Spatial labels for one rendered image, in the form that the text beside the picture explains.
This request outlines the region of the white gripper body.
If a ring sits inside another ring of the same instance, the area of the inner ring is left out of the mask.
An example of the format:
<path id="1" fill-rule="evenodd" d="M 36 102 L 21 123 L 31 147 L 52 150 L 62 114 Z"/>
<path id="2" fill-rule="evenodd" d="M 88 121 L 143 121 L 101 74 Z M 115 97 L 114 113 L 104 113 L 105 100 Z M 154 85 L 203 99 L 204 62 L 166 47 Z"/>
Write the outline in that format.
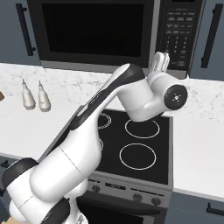
<path id="1" fill-rule="evenodd" d="M 165 73 L 170 63 L 168 52 L 156 52 L 150 66 L 148 75 L 154 73 Z"/>

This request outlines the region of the black steel microwave oven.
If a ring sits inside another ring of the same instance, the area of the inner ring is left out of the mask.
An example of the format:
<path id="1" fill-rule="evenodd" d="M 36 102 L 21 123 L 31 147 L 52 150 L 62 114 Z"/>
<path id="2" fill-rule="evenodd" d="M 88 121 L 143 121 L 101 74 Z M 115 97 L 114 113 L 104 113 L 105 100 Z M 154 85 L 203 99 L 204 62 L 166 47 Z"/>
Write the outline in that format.
<path id="1" fill-rule="evenodd" d="M 149 66 L 142 68 L 145 72 L 149 70 L 154 54 L 161 52 L 169 53 L 168 73 L 179 79 L 186 77 L 192 64 L 204 5 L 205 0 L 160 0 L 155 50 L 150 57 Z M 178 66 L 179 60 L 184 60 L 185 66 Z M 42 67 L 67 69 L 63 66 Z M 119 66 L 113 68 L 101 66 L 95 70 L 87 68 L 70 70 L 110 74 L 117 67 Z"/>

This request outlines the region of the blue-grey cupboard door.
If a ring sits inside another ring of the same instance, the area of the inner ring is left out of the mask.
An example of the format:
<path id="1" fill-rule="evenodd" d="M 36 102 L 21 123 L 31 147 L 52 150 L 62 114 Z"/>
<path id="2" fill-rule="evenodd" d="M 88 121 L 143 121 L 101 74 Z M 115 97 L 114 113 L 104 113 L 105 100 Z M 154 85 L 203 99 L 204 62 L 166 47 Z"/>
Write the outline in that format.
<path id="1" fill-rule="evenodd" d="M 201 68 L 201 58 L 207 43 L 207 36 L 213 18 L 213 9 L 216 4 L 224 4 L 224 0 L 206 0 L 201 22 L 199 36 L 195 46 L 189 76 L 192 79 L 224 81 L 224 6 L 220 22 L 213 42 L 213 50 L 207 68 Z"/>
<path id="2" fill-rule="evenodd" d="M 22 4 L 27 9 L 24 16 L 31 46 L 36 48 L 32 56 L 27 55 L 16 4 Z M 0 63 L 40 65 L 27 0 L 0 0 Z"/>

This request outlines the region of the black microwave door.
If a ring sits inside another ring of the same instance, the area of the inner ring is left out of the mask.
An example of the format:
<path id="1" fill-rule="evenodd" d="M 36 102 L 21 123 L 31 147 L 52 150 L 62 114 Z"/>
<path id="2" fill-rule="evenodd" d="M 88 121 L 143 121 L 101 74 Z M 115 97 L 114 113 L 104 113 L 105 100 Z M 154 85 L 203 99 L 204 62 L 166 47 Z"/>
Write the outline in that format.
<path id="1" fill-rule="evenodd" d="M 44 67 L 150 64 L 160 0 L 27 0 Z"/>

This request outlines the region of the black oven door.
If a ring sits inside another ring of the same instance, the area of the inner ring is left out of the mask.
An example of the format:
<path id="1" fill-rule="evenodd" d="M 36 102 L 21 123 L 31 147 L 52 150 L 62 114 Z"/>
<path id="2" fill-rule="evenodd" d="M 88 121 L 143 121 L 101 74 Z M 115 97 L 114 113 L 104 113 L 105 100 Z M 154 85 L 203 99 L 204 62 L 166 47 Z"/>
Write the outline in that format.
<path id="1" fill-rule="evenodd" d="M 86 216 L 88 224 L 165 224 L 165 216 L 162 214 L 139 216 L 87 203 L 78 203 L 78 207 Z"/>

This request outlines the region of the black glass hob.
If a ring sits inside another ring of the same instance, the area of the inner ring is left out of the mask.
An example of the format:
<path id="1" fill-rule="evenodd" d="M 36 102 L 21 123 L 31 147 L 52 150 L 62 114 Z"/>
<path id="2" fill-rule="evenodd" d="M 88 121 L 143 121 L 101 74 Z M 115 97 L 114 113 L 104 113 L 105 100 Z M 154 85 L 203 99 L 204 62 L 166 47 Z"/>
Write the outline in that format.
<path id="1" fill-rule="evenodd" d="M 170 118 L 132 122 L 127 113 L 105 109 L 98 120 L 101 162 L 89 177 L 167 185 Z"/>

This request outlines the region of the stainless steel oven range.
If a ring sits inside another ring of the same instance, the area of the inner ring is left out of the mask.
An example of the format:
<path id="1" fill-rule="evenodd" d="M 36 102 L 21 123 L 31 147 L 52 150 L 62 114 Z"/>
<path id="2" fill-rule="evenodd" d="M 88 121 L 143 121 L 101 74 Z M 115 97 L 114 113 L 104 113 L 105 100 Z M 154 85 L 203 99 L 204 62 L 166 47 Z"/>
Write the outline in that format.
<path id="1" fill-rule="evenodd" d="M 99 182 L 91 182 L 88 178 L 88 189 L 81 197 L 95 195 L 102 197 L 114 197 L 116 199 L 129 200 L 135 203 L 143 203 L 145 206 L 150 206 L 160 211 L 160 214 L 166 216 L 166 211 L 172 196 L 173 175 L 172 175 L 172 119 L 170 118 L 170 132 L 169 132 L 169 178 L 168 184 L 156 184 L 152 182 L 134 182 L 121 180 L 119 178 L 101 178 Z M 99 192 L 93 192 L 92 186 L 99 186 Z M 142 201 L 137 202 L 133 200 L 133 195 L 138 193 L 142 196 Z M 154 206 L 151 203 L 153 198 L 159 198 L 161 204 Z"/>

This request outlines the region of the blue-grey drawer front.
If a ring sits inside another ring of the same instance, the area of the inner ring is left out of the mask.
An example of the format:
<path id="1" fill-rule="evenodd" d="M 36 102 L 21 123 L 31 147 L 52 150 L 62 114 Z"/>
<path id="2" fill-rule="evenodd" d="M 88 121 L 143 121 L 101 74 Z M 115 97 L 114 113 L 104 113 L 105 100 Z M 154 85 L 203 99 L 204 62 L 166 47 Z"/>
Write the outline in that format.
<path id="1" fill-rule="evenodd" d="M 207 213 L 211 207 L 224 210 L 224 202 L 173 192 L 164 224 L 224 224 L 224 216 Z"/>
<path id="2" fill-rule="evenodd" d="M 0 193 L 5 202 L 10 202 L 11 197 L 8 194 L 7 187 L 18 177 L 18 161 L 14 158 L 0 157 L 0 163 L 5 160 L 9 161 L 10 166 L 8 168 L 3 168 L 0 166 Z"/>

